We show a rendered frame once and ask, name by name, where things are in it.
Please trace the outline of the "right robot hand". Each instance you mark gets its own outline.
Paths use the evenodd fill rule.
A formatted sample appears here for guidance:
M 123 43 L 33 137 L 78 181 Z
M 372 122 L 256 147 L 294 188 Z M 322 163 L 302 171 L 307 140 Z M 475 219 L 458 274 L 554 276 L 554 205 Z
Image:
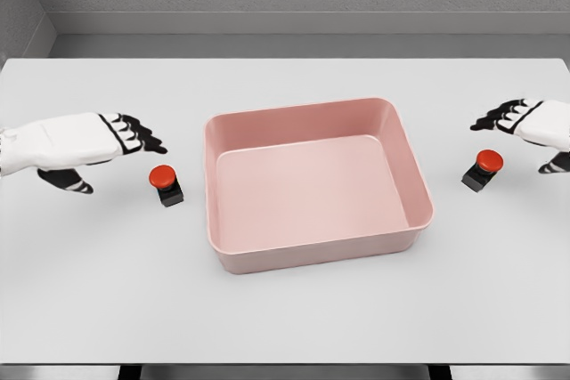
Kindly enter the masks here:
M 557 150 L 540 174 L 570 173 L 570 103 L 516 99 L 491 109 L 470 126 L 471 131 L 500 131 L 541 147 Z

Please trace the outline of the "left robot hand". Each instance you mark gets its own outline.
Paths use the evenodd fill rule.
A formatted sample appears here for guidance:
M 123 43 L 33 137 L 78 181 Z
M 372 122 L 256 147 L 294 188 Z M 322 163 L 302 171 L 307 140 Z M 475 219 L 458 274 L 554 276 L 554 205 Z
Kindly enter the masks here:
M 72 114 L 5 129 L 13 137 L 11 174 L 34 168 L 52 186 L 82 194 L 94 189 L 77 172 L 79 166 L 108 163 L 139 151 L 167 153 L 150 128 L 121 113 Z

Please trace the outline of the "pink rectangular basket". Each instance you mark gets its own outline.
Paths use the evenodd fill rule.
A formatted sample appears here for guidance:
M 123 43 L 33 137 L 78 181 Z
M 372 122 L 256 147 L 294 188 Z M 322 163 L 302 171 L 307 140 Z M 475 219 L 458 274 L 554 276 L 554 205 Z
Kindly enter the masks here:
M 233 274 L 402 252 L 435 213 L 381 98 L 214 116 L 204 175 L 208 240 Z

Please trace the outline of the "red button industrial switch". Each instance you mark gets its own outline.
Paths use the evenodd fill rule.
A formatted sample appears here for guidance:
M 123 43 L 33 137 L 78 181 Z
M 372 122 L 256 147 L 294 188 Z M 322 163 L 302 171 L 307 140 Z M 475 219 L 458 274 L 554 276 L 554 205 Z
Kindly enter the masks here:
M 183 191 L 172 166 L 160 165 L 152 168 L 149 173 L 149 183 L 156 189 L 164 207 L 183 202 Z
M 504 160 L 500 153 L 494 150 L 481 150 L 477 153 L 473 166 L 462 175 L 461 182 L 474 192 L 479 192 L 503 168 L 503 165 Z

